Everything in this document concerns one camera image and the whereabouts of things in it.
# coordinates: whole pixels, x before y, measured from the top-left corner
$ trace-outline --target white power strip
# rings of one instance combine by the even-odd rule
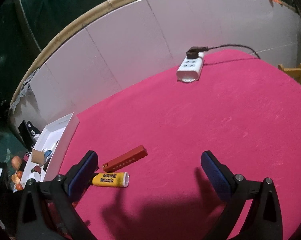
[[[203,68],[204,53],[199,52],[198,58],[188,59],[185,57],[183,63],[178,68],[176,75],[178,80],[185,83],[196,81],[200,77]]]

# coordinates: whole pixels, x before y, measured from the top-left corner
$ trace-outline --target yellow wooden chair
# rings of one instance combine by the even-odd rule
[[[301,63],[296,68],[284,68],[282,64],[279,64],[278,69],[285,72],[287,75],[294,78],[299,84],[301,84]]]

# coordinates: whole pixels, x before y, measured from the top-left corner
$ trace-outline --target yellow bottle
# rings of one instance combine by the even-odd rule
[[[104,187],[127,187],[129,183],[128,172],[117,173],[98,173],[93,179],[92,184]]]

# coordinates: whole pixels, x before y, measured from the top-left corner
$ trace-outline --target metal screw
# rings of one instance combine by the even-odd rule
[[[244,176],[242,174],[236,174],[235,179],[237,179],[238,181],[242,181],[244,179]]]
[[[64,179],[64,177],[65,177],[64,175],[58,174],[57,177],[56,177],[56,180],[57,181],[62,181]]]
[[[27,180],[27,185],[32,185],[33,183],[35,183],[36,182],[36,180],[34,180],[34,179],[29,179],[29,180]]]
[[[265,181],[266,181],[267,184],[272,184],[273,183],[273,180],[271,178],[266,178]]]

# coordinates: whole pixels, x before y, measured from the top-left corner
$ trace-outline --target gray cloth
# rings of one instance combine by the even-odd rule
[[[18,94],[16,100],[12,103],[11,107],[9,108],[9,114],[14,114],[16,106],[18,105],[18,103],[20,102],[20,99],[22,97],[29,96],[31,94],[32,90],[29,85],[29,82],[35,76],[35,74],[37,73],[38,70],[39,70],[39,68],[36,69],[33,73],[31,73],[29,75],[29,77],[23,82],[23,84],[20,88],[20,93]]]

